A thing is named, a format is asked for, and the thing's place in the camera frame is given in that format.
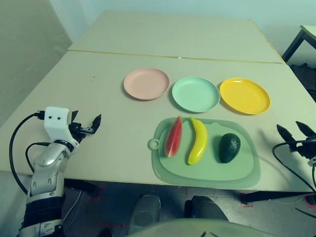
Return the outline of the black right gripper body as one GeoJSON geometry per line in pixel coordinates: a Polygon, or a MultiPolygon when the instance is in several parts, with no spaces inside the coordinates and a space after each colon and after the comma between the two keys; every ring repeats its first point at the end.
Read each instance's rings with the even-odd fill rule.
{"type": "Polygon", "coordinates": [[[302,142],[289,141],[289,147],[292,152],[298,152],[307,159],[313,159],[316,156],[316,137],[307,137],[302,142]]]}

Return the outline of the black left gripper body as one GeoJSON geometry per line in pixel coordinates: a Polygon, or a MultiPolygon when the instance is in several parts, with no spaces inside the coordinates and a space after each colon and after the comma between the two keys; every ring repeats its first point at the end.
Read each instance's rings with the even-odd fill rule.
{"type": "Polygon", "coordinates": [[[81,141],[87,136],[87,134],[93,134],[94,128],[93,127],[82,127],[81,123],[72,122],[69,126],[69,131],[71,136],[78,142],[81,141]]]}

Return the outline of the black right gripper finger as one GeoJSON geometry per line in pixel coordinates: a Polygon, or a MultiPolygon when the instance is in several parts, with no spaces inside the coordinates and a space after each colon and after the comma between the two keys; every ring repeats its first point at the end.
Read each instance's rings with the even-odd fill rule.
{"type": "Polygon", "coordinates": [[[277,131],[280,134],[280,136],[283,138],[283,140],[287,143],[290,143],[293,141],[292,134],[283,126],[277,124],[276,125],[277,131]]]}
{"type": "Polygon", "coordinates": [[[305,136],[316,136],[316,133],[306,124],[295,121],[299,130],[305,135],[305,136]]]}

